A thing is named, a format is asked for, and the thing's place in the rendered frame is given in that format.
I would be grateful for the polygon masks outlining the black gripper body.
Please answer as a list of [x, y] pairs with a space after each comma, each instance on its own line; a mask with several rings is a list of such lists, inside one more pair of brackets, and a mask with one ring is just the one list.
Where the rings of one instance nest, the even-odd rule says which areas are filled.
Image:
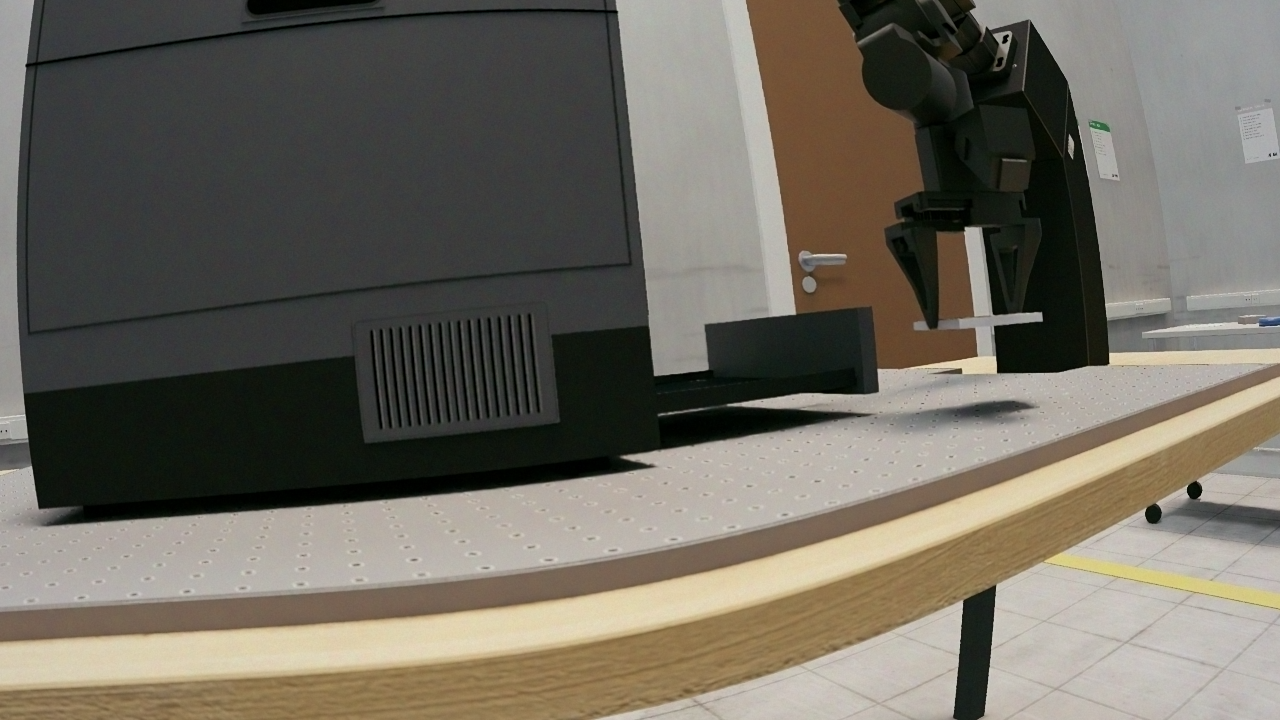
[[893, 202], [893, 208], [896, 219], [905, 222], [886, 227], [884, 236], [915, 227], [936, 227], [937, 234], [959, 234], [965, 228], [1009, 231], [1041, 225], [1041, 218], [1021, 218], [1027, 210], [1024, 193], [920, 191]]

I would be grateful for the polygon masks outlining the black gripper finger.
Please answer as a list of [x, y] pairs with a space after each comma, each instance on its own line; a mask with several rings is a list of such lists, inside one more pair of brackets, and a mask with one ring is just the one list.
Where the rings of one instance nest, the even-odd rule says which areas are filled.
[[936, 227], [909, 228], [886, 234], [884, 240], [916, 295], [925, 324], [929, 329], [937, 329], [940, 322], [940, 274]]
[[[995, 261], [998, 269], [998, 278], [1004, 290], [1004, 299], [1009, 314], [1021, 313], [1027, 292], [1027, 282], [1030, 275], [1036, 252], [1041, 243], [1041, 225], [1020, 225], [1009, 231], [989, 234], [989, 242], [995, 252]], [[1018, 249], [1018, 269], [1015, 291], [1012, 284], [1012, 252]]]

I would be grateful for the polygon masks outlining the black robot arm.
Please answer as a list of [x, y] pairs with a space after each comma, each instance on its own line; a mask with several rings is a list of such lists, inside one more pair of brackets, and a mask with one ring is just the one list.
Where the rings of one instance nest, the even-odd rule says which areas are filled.
[[974, 108], [969, 88], [1009, 78], [1011, 31], [992, 35], [972, 15], [973, 0], [837, 1], [870, 97], [914, 131], [928, 126], [914, 135], [924, 191], [1028, 190], [1036, 149], [1027, 109]]

